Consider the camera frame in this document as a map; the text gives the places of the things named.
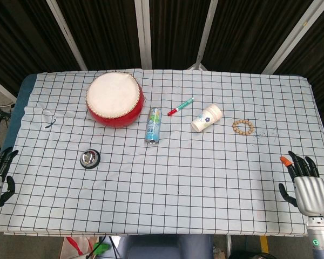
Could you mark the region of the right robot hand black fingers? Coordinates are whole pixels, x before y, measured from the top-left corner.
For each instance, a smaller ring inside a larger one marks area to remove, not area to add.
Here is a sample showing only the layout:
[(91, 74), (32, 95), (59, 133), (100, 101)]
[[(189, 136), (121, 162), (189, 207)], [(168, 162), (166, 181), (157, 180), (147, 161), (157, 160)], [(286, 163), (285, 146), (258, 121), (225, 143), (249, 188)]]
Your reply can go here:
[(283, 183), (279, 183), (282, 198), (307, 217), (324, 216), (324, 181), (320, 178), (315, 162), (308, 156), (302, 158), (288, 152), (292, 161), (281, 156), (280, 161), (291, 177), (295, 197), (290, 196)]

